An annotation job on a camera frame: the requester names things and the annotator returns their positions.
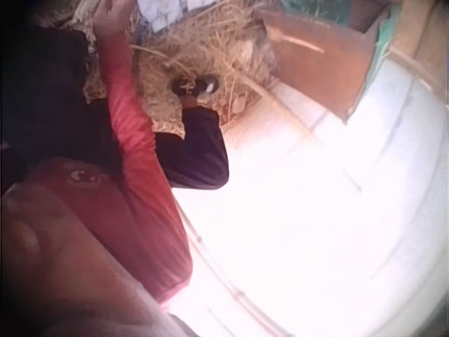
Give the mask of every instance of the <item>dry grass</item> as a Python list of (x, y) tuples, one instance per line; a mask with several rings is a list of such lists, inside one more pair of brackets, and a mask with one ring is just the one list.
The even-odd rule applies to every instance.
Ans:
[[(92, 3), (95, 0), (83, 0), (81, 5), (84, 6), (86, 1)], [(145, 110), (154, 121), (155, 131), (183, 134), (180, 104), (168, 90), (170, 80), (177, 76), (190, 79), (200, 74), (219, 76), (219, 90), (212, 96), (200, 97), (199, 101), (218, 111), (222, 125), (241, 112), (242, 103), (244, 106), (258, 97), (229, 69), (230, 65), (261, 86), (270, 85), (273, 80), (269, 74), (271, 50), (263, 24), (253, 16), (255, 8), (263, 4), (268, 3), (221, 0), (206, 10), (185, 14), (162, 33), (144, 39), (141, 46), (132, 45), (133, 33), (140, 20), (140, 13), (136, 11), (128, 28), (128, 38), (134, 53), (139, 53), (135, 65), (138, 69), (137, 80), (143, 90)], [(93, 40), (89, 10), (77, 12), (74, 20), (65, 23), (67, 26), (83, 30), (88, 39)], [(96, 58), (85, 93), (88, 100), (105, 96)]]

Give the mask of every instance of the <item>red shirt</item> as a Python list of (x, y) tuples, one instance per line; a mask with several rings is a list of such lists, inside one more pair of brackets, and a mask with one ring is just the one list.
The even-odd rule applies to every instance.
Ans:
[(162, 303), (187, 284), (192, 257), (170, 185), (155, 153), (152, 121), (143, 112), (125, 36), (98, 46), (123, 176), (94, 165), (54, 158), (26, 181), (56, 194), (98, 241)]

